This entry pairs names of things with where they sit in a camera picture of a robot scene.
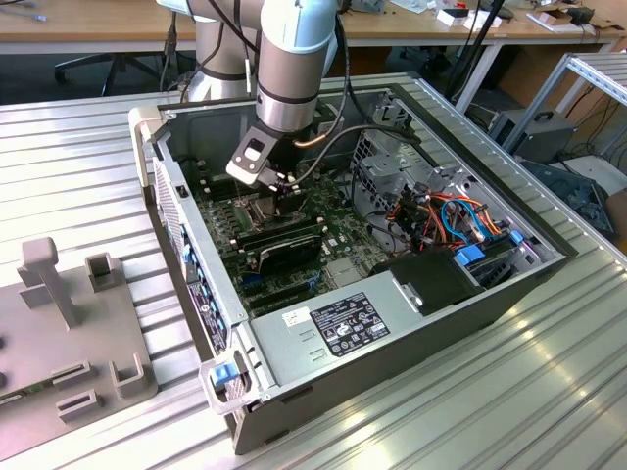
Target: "table surface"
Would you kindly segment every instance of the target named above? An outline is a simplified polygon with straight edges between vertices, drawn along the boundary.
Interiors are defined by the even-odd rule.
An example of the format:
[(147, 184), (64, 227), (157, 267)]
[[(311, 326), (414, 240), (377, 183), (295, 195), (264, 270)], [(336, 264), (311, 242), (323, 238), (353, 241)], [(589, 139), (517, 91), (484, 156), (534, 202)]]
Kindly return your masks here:
[[(0, 13), (0, 42), (153, 41), (165, 39), (169, 28), (169, 10), (155, 0), (37, 0), (37, 3), (41, 7), (36, 12), (48, 17), (48, 22)], [(502, 23), (488, 34), (488, 38), (582, 37), (581, 32), (550, 32), (526, 18), (525, 13), (516, 10), (515, 19)], [(463, 26), (448, 27), (436, 21), (432, 11), (417, 15), (392, 4), (386, 6), (383, 15), (349, 12), (344, 15), (344, 21), (349, 39), (354, 40), (465, 39), (468, 34)], [(623, 35), (624, 31), (608, 29), (602, 31), (601, 39)], [(179, 17), (178, 39), (191, 41), (194, 38), (191, 18)]]
[[(238, 457), (198, 382), (198, 355), (141, 200), (128, 131), (130, 108), (178, 96), (0, 107), (0, 285), (19, 280), (28, 237), (55, 237), (60, 269), (103, 251), (122, 259), (160, 385), (152, 399), (2, 462), (3, 470), (627, 468), (627, 258), (424, 82), (393, 74), (355, 85), (390, 81), (579, 257), (491, 327)], [(419, 137), (440, 165), (452, 161), (433, 135)]]

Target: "white plastic clip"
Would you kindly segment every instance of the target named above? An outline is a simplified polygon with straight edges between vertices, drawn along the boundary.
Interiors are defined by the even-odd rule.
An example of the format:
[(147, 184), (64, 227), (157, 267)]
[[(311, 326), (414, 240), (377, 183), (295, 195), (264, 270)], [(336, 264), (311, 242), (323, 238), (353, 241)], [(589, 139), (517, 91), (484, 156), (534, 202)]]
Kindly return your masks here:
[(246, 93), (249, 95), (253, 91), (253, 85), (251, 83), (251, 61), (250, 59), (246, 59)]

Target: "metal shelf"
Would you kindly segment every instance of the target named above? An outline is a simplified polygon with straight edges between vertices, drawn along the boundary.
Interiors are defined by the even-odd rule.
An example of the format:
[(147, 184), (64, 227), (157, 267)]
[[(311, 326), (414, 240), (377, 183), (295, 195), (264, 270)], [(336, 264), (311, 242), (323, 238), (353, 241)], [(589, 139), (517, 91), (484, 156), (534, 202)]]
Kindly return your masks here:
[(503, 148), (511, 152), (515, 142), (523, 134), (527, 125), (536, 115), (545, 99), (561, 83), (567, 71), (574, 71), (580, 77), (627, 106), (627, 54), (566, 54), (561, 58), (547, 81), (527, 108), (520, 122), (503, 143)]

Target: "aluminum extrusion table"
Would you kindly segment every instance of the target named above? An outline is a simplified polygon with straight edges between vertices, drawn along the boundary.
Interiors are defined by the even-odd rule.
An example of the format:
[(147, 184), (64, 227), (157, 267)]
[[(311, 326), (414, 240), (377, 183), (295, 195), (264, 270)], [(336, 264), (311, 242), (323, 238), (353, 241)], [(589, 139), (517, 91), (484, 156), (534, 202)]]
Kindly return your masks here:
[[(177, 97), (0, 108), (0, 282), (16, 280), (20, 242), (35, 235), (55, 237), (64, 266), (105, 250), (120, 257), (160, 384), (154, 398), (3, 468), (627, 466), (627, 259), (425, 83), (404, 74), (355, 82), (390, 76), (580, 256), (492, 327), (235, 456), (196, 378), (198, 356), (140, 197), (126, 123), (130, 108)], [(434, 152), (428, 132), (420, 138), (436, 161), (451, 159)]]

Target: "black cable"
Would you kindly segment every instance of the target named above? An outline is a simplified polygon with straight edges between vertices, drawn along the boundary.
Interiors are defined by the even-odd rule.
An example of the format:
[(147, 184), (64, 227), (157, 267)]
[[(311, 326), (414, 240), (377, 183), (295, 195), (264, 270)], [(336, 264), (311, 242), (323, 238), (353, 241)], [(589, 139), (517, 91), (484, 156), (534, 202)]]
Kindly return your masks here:
[[(344, 31), (344, 27), (342, 26), (342, 32), (343, 34), (340, 34), (337, 37), (338, 39), (338, 49), (342, 49), (344, 51), (345, 54), (349, 54), (349, 48), (348, 48), (348, 41), (346, 40), (346, 33)], [(362, 119), (368, 123), (368, 124), (374, 124), (374, 120), (372, 120), (372, 117), (370, 117), (368, 115), (368, 113), (363, 109), (362, 104), (360, 103), (360, 101), (358, 100), (356, 94), (355, 94), (355, 90), (353, 89), (353, 82), (351, 81), (351, 75), (350, 73), (345, 75), (345, 79), (346, 79), (346, 88), (348, 89), (349, 92), (349, 97), (351, 98), (351, 101), (353, 102), (353, 106), (355, 106), (355, 109), (357, 110), (357, 112), (360, 114), (360, 116), (362, 117)], [(387, 133), (387, 130), (392, 130), (394, 131), (394, 129), (397, 129), (396, 127), (392, 127), (392, 126), (386, 126), (386, 130), (383, 131), (386, 135), (390, 136), (389, 133)], [(400, 140), (401, 142), (404, 142), (406, 144), (415, 144), (416, 143), (416, 138), (414, 136), (412, 136), (411, 138), (405, 138), (402, 135), (395, 135), (394, 138)]]
[[(241, 32), (242, 35), (244, 35), (244, 29), (242, 28), (242, 21), (240, 18), (240, 10), (241, 10), (241, 0), (235, 0), (233, 2), (233, 18), (235, 19), (235, 25), (239, 29), (239, 32)], [(248, 61), (247, 67), (249, 68), (250, 63), (251, 63), (251, 58), (250, 58), (250, 55), (248, 54), (248, 46), (246, 45), (246, 43), (244, 43), (244, 54), (246, 55), (246, 61)]]
[(176, 12), (172, 12), (171, 20), (169, 22), (168, 34), (166, 35), (166, 44), (164, 44), (164, 55), (166, 56), (166, 60), (164, 61), (164, 69), (162, 70), (161, 78), (159, 79), (159, 91), (164, 91), (170, 57), (172, 54), (176, 54), (176, 43)]
[(237, 26), (233, 24), (233, 22), (228, 18), (228, 16), (217, 5), (216, 0), (207, 0), (207, 1), (211, 4), (212, 7), (214, 7), (214, 10), (216, 10), (216, 13), (219, 15), (222, 22), (226, 23), (226, 25), (231, 29), (231, 31), (233, 31), (233, 34), (239, 37), (244, 42), (244, 44), (246, 44), (248, 47), (251, 48), (252, 51), (259, 54), (259, 49), (257, 49), (255, 44), (253, 44), (251, 41), (247, 39), (243, 31), (240, 31), (239, 29), (237, 29)]
[(588, 89), (584, 92), (584, 94), (581, 95), (579, 98), (577, 98), (577, 101), (575, 101), (575, 103), (570, 107), (570, 110), (568, 110), (568, 113), (566, 113), (565, 117), (568, 118), (572, 114), (572, 112), (575, 110), (575, 108), (577, 108), (577, 105), (581, 103), (581, 100), (583, 100), (586, 96), (592, 93), (592, 90), (594, 89), (595, 87), (593, 85), (590, 85)]
[(344, 52), (344, 89), (342, 90), (342, 102), (340, 103), (340, 109), (331, 123), (331, 127), (329, 127), (324, 134), (309, 142), (294, 142), (296, 147), (310, 147), (311, 145), (314, 145), (314, 143), (319, 143), (326, 139), (329, 135), (335, 132), (335, 129), (340, 124), (340, 120), (342, 120), (344, 110), (346, 109), (346, 102), (349, 96), (349, 85), (351, 83), (351, 60), (349, 56), (348, 40), (346, 39), (346, 31), (344, 30), (344, 26), (342, 25), (342, 20), (340, 20), (339, 15), (335, 16), (335, 37), (337, 39), (338, 47), (342, 44)]
[(474, 31), (474, 26), (477, 23), (477, 17), (479, 16), (480, 6), (481, 6), (481, 2), (478, 1), (477, 9), (474, 12), (474, 19), (472, 20), (472, 26), (470, 27), (470, 32), (468, 33), (468, 36), (466, 37), (466, 42), (463, 44), (463, 47), (461, 48), (461, 52), (459, 53), (458, 59), (455, 61), (455, 64), (453, 65), (453, 69), (451, 70), (451, 74), (449, 75), (449, 78), (456, 76), (456, 71), (458, 69), (459, 63), (461, 62), (461, 58), (463, 57), (464, 54), (466, 54), (468, 44), (470, 44), (470, 38), (472, 37), (472, 32)]
[(586, 143), (587, 144), (592, 144), (595, 141), (595, 139), (597, 139), (597, 137), (599, 137), (599, 134), (601, 134), (601, 132), (603, 132), (603, 130), (607, 126), (607, 123), (610, 122), (612, 117), (614, 116), (614, 114), (616, 114), (616, 110), (618, 110), (617, 106), (614, 107), (613, 111), (611, 112), (611, 114), (609, 115), (607, 120), (605, 120), (605, 116), (607, 115), (607, 112), (609, 111), (609, 105), (610, 104), (611, 104), (611, 98), (608, 96), (607, 97), (607, 105), (605, 106), (605, 111), (603, 112), (603, 117), (601, 118), (601, 122), (599, 122), (599, 125), (597, 125), (597, 128), (595, 129), (595, 131), (593, 133), (591, 133), (590, 136), (588, 136), (588, 139), (586, 139)]
[(616, 161), (616, 169), (618, 169), (620, 171), (620, 163), (623, 161), (623, 157), (625, 156), (625, 153), (627, 152), (627, 148), (624, 149), (621, 153), (620, 153), (620, 157), (618, 157), (618, 160)]
[(166, 81), (166, 72), (169, 67), (169, 56), (166, 57), (166, 61), (164, 62), (164, 69), (161, 72), (161, 78), (159, 79), (159, 91), (164, 91), (164, 83)]
[[(593, 105), (590, 109), (591, 109), (591, 110), (593, 110), (593, 109), (597, 106), (597, 104), (598, 104), (598, 103), (599, 103), (599, 102), (603, 99), (603, 97), (604, 97), (604, 96), (606, 96), (606, 95), (602, 95), (602, 96), (601, 96), (601, 98), (599, 98), (599, 99), (595, 102), (595, 104), (594, 104), (594, 105)], [(594, 118), (595, 116), (600, 115), (601, 113), (603, 113), (603, 111), (597, 111), (597, 112), (595, 112), (595, 113), (593, 113), (593, 114), (590, 114), (590, 112), (588, 112), (588, 114), (587, 114), (587, 115), (585, 115), (585, 116), (583, 116), (581, 119), (579, 119), (579, 121), (577, 122), (576, 126), (577, 126), (577, 127), (581, 126), (584, 122), (589, 121), (590, 119)], [(555, 157), (556, 157), (556, 158), (557, 158), (558, 156), (563, 156), (563, 155), (569, 155), (569, 154), (572, 154), (572, 152), (574, 151), (574, 149), (576, 149), (576, 148), (578, 148), (579, 146), (582, 146), (582, 145), (583, 145), (583, 146), (586, 146), (586, 150), (588, 151), (588, 155), (591, 155), (591, 154), (594, 154), (594, 153), (595, 153), (594, 149), (592, 149), (592, 151), (591, 151), (591, 150), (590, 150), (590, 145), (589, 145), (589, 144), (587, 144), (587, 143), (585, 143), (585, 142), (584, 142), (584, 143), (581, 143), (581, 144), (577, 144), (575, 147), (573, 147), (573, 149), (571, 150), (571, 152), (566, 152), (566, 151), (565, 151), (565, 150), (566, 150), (566, 147), (568, 146), (568, 144), (570, 143), (570, 141), (572, 140), (572, 137), (573, 137), (574, 135), (575, 135), (575, 133), (573, 132), (573, 133), (570, 135), (570, 137), (568, 137), (568, 140), (566, 141), (566, 143), (564, 144), (564, 146), (561, 148), (561, 150), (560, 150), (560, 151), (558, 151), (558, 152), (555, 154)]]
[(400, 235), (397, 235), (397, 234), (396, 234), (396, 233), (394, 233), (394, 232), (390, 232), (389, 230), (386, 230), (385, 228), (381, 228), (381, 227), (379, 227), (379, 226), (377, 226), (377, 225), (372, 224), (371, 222), (368, 222), (367, 217), (368, 217), (369, 215), (373, 214), (374, 212), (371, 212), (371, 213), (369, 213), (368, 215), (364, 216), (364, 215), (361, 215), (361, 214), (360, 214), (360, 212), (357, 210), (357, 207), (355, 206), (355, 187), (356, 187), (355, 182), (356, 182), (356, 173), (357, 173), (357, 168), (356, 168), (356, 167), (354, 167), (354, 168), (353, 168), (353, 174), (352, 174), (352, 177), (351, 177), (351, 207), (353, 208), (353, 212), (354, 212), (356, 215), (358, 215), (359, 217), (361, 217), (361, 218), (363, 219), (363, 221), (364, 221), (365, 223), (367, 223), (367, 224), (368, 224), (368, 226), (369, 226), (369, 227), (372, 227), (374, 230), (378, 230), (379, 232), (386, 233), (386, 234), (388, 234), (390, 237), (392, 237), (393, 239), (395, 239), (395, 238), (396, 238), (396, 239), (399, 239), (399, 240), (401, 240), (403, 243), (405, 243), (405, 244), (406, 244), (406, 243), (407, 243), (407, 240), (406, 240), (405, 238), (401, 237)]
[(337, 39), (338, 46), (342, 43), (344, 51), (344, 89), (342, 90), (342, 102), (340, 103), (340, 109), (337, 112), (335, 120), (331, 124), (331, 128), (325, 133), (327, 135), (332, 134), (340, 123), (340, 119), (344, 114), (346, 108), (346, 101), (349, 96), (349, 86), (351, 85), (351, 60), (349, 56), (349, 41), (346, 38), (346, 30), (342, 24), (342, 20), (339, 15), (335, 16), (335, 38)]
[(492, 26), (492, 22), (494, 21), (494, 18), (497, 16), (497, 13), (503, 6), (504, 1), (505, 0), (494, 0), (494, 2), (492, 3), (492, 8), (490, 9), (490, 13), (488, 14), (488, 18), (483, 23), (483, 26), (481, 26), (481, 30), (479, 31), (479, 34), (477, 34), (477, 37), (474, 39), (474, 43), (470, 47), (467, 54), (461, 55), (461, 70), (458, 72), (458, 74), (451, 76), (451, 78), (449, 79), (449, 84), (447, 85), (446, 92), (444, 94), (447, 100), (451, 100), (453, 94), (455, 93), (455, 90), (458, 88), (460, 78), (464, 75), (465, 70), (468, 68), (468, 65), (472, 64), (475, 55), (479, 52), (479, 49), (481, 48), (481, 43), (488, 34), (488, 31)]
[(217, 51), (219, 51), (219, 48), (222, 45), (222, 36), (223, 36), (223, 34), (224, 34), (224, 23), (220, 23), (219, 24), (219, 32), (217, 33), (217, 44), (216, 44), (216, 47), (214, 48), (212, 53), (209, 56), (207, 56), (207, 58), (205, 58), (205, 60), (202, 63), (200, 63), (198, 66), (196, 66), (196, 69), (194, 69), (194, 71), (189, 76), (189, 79), (187, 80), (187, 83), (185, 83), (185, 86), (183, 87), (183, 91), (180, 94), (180, 102), (181, 103), (184, 101), (185, 93), (187, 93), (187, 90), (189, 89), (189, 85), (191, 84), (192, 80), (194, 79), (194, 76), (196, 76), (196, 73), (198, 73), (207, 64), (208, 61), (210, 61), (213, 57), (216, 56)]
[(326, 147), (324, 147), (324, 149), (322, 149), (322, 151), (318, 154), (318, 156), (315, 159), (315, 161), (313, 161), (313, 164), (307, 169), (307, 171), (305, 171), (305, 173), (303, 173), (301, 176), (296, 178), (294, 181), (283, 183), (282, 186), (283, 187), (287, 187), (287, 188), (292, 188), (294, 186), (297, 186), (297, 185), (301, 184), (305, 179), (309, 178), (314, 173), (315, 169), (320, 165), (322, 160), (324, 160), (324, 157), (326, 157), (326, 154), (329, 153), (331, 148), (342, 137), (345, 137), (346, 135), (348, 135), (348, 134), (350, 134), (352, 132), (357, 132), (357, 131), (362, 131), (362, 130), (370, 130), (370, 129), (372, 129), (372, 130), (384, 130), (386, 132), (393, 132), (393, 133), (402, 135), (403, 137), (406, 137), (408, 139), (413, 139), (414, 143), (417, 143), (417, 144), (420, 143), (420, 140), (416, 136), (414, 136), (413, 134), (407, 132), (406, 130), (399, 129), (397, 127), (390, 127), (390, 126), (387, 126), (387, 125), (379, 125), (379, 124), (360, 124), (360, 125), (354, 125), (353, 127), (347, 127), (346, 129), (338, 132), (328, 142), (328, 144), (326, 144)]

